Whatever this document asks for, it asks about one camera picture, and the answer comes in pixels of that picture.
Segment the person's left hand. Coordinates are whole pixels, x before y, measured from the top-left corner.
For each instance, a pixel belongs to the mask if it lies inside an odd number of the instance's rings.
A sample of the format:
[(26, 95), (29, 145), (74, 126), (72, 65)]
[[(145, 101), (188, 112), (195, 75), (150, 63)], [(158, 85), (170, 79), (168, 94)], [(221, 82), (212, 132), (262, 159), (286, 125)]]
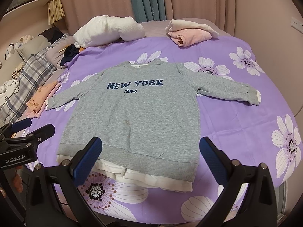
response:
[(21, 170), (22, 167), (23, 166), (17, 166), (15, 168), (14, 178), (12, 179), (12, 184), (18, 193), (22, 193), (22, 191), (23, 191), (22, 178), (18, 174), (18, 170)]

